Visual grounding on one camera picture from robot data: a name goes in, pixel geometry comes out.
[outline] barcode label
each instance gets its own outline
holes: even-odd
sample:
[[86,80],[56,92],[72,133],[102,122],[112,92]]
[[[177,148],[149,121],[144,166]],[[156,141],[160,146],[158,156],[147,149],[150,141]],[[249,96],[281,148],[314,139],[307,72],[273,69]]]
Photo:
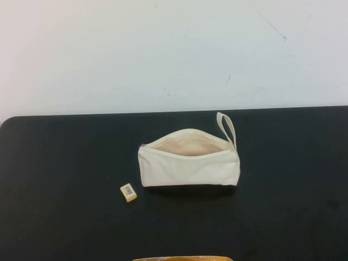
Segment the barcode label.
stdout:
[[131,186],[125,186],[123,188],[123,190],[125,191],[127,196],[130,196],[131,194],[133,194],[133,190],[132,190]]

